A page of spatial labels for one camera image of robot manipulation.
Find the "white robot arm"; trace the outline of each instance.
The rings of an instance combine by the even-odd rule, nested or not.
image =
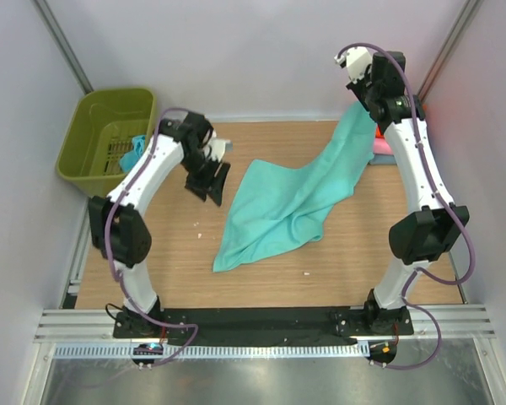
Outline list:
[[[230,167],[222,159],[230,145],[230,141],[217,138],[210,123],[200,114],[189,112],[184,120],[163,119],[158,135],[150,139],[145,153],[124,181],[106,198],[90,199],[92,242],[105,258],[105,221],[110,207],[120,201],[110,229],[114,265],[121,273],[131,300],[141,311],[152,314],[156,319],[161,308],[148,276],[146,256],[152,239],[143,216],[167,175],[180,164],[189,173],[186,189],[203,201],[210,197],[220,206],[223,184]],[[121,197],[133,180],[133,186]],[[137,312],[127,297],[124,306],[132,314]]]
[[[403,54],[389,53],[404,70]],[[422,159],[412,125],[410,95],[404,94],[402,77],[390,61],[381,53],[372,56],[367,48],[357,46],[338,54],[336,63],[347,68],[350,79],[347,88],[369,111],[391,146],[405,187],[408,215],[390,229],[389,235],[394,257],[382,281],[366,301],[366,307],[373,312],[371,321],[384,317],[385,323],[390,324],[397,318],[397,311],[405,308],[401,292],[412,273],[417,268],[427,269],[443,252],[451,249],[460,235],[440,198],[449,204],[462,224],[468,222],[469,214],[465,206],[454,205],[454,199],[444,186],[429,147],[423,108],[420,100],[413,96],[425,162]],[[431,187],[424,165],[429,169],[436,190]],[[406,289],[407,294],[412,291],[417,276]]]

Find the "white wall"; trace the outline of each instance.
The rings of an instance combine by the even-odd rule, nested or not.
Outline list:
[[[85,199],[54,164],[81,91],[28,0],[0,1],[0,404],[18,404]]]
[[[506,0],[484,2],[427,103],[444,181],[471,213],[477,266],[465,292],[486,304],[506,358]],[[453,254],[464,272],[464,242]]]
[[[212,119],[338,118],[333,56],[353,41],[406,53],[417,88],[463,0],[48,0],[92,85],[143,84]]]

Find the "olive green basket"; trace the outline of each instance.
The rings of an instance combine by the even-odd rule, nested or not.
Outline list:
[[[89,197],[106,196],[126,177],[120,158],[132,138],[146,135],[156,119],[156,98],[147,89],[106,89],[82,98],[58,155],[57,172]]]

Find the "wooden table surface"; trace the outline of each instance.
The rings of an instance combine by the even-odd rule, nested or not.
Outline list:
[[[216,125],[218,136],[232,139],[225,156],[232,164],[223,206],[201,200],[184,189],[186,172],[174,169],[148,208],[145,221],[153,244],[148,270],[165,307],[266,307],[361,305],[390,262],[388,230],[406,215],[406,199],[395,166],[368,166],[353,197],[338,203],[325,222],[325,236],[295,251],[212,273],[234,194],[253,159],[298,168],[326,146],[336,123],[253,122]],[[431,266],[453,279],[449,259]],[[411,302],[454,304],[456,287],[425,276]],[[121,305],[122,294],[107,262],[91,248],[76,308],[101,309],[107,302]]]

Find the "teal cloth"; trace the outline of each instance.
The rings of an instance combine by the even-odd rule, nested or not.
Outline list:
[[[328,213],[352,196],[373,158],[374,131],[374,122],[357,102],[345,112],[322,153],[306,166],[289,169],[254,160],[234,197],[213,271],[228,271],[322,239]]]
[[[141,159],[144,153],[144,135],[132,138],[133,150],[130,150],[120,158],[120,168],[124,173],[129,172]]]

